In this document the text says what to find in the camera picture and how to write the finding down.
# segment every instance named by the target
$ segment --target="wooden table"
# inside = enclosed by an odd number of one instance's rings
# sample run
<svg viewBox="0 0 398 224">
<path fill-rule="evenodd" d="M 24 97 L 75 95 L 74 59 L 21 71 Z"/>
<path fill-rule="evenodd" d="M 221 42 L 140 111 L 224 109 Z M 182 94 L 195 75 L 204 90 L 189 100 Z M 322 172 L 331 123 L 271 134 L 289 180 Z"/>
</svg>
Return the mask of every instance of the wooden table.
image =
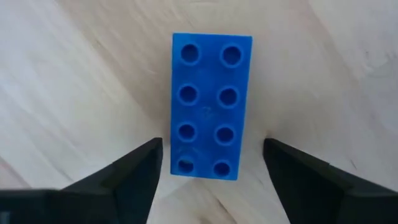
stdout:
<svg viewBox="0 0 398 224">
<path fill-rule="evenodd" d="M 171 176 L 172 32 L 254 37 L 239 180 Z M 396 0 L 0 0 L 0 186 L 64 187 L 154 136 L 149 223 L 288 223 L 271 135 L 398 190 Z"/>
</svg>

